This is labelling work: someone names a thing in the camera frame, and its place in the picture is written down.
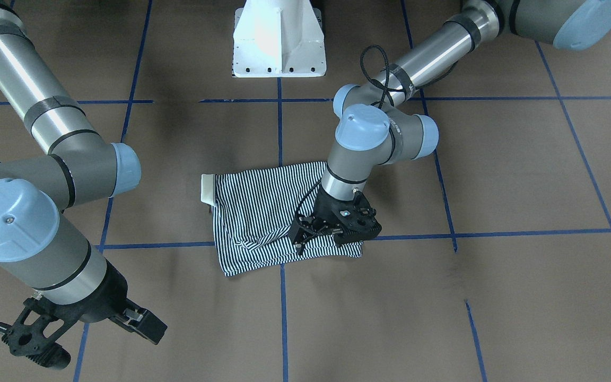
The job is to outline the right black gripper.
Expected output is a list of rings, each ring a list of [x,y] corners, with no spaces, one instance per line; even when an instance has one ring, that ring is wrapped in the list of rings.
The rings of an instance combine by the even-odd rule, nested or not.
[[[158,345],[167,331],[157,315],[127,297],[126,278],[107,264],[107,273],[97,290],[70,305],[59,305],[46,297],[27,298],[12,326],[3,332],[2,342],[13,356],[25,357],[37,365],[63,370],[71,355],[58,339],[78,322],[97,323],[108,319],[128,332]]]

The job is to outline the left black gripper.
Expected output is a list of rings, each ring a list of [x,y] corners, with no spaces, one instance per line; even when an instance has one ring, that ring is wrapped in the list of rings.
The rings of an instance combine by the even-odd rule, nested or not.
[[[354,191],[351,201],[340,201],[318,189],[313,212],[301,214],[301,205],[313,191],[308,191],[296,206],[287,232],[297,255],[303,255],[306,244],[316,237],[332,236],[336,246],[342,247],[352,242],[372,240],[380,234],[382,225],[376,219],[377,211],[361,191]]]

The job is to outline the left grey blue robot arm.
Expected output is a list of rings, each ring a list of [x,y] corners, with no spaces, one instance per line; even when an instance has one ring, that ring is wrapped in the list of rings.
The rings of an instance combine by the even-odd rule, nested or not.
[[[361,67],[366,83],[345,85],[333,98],[339,123],[322,176],[309,191],[316,195],[313,211],[296,210],[288,231],[296,253],[320,237],[343,247],[380,234],[363,193],[372,169],[431,155],[439,142],[434,119],[399,106],[443,80],[461,58],[505,32],[582,51],[610,30],[611,1],[464,1],[458,14],[395,62],[370,46],[380,52],[383,69],[372,77]]]

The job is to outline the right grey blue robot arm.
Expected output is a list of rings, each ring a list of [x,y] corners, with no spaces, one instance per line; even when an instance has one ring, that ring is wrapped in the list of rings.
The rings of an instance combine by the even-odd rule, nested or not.
[[[167,325],[129,300],[125,277],[64,215],[136,188],[138,156],[94,130],[2,1],[0,90],[44,151],[0,162],[0,267],[34,289],[12,324],[0,322],[2,342],[56,370],[71,360],[58,339],[78,322],[108,319],[157,345]]]

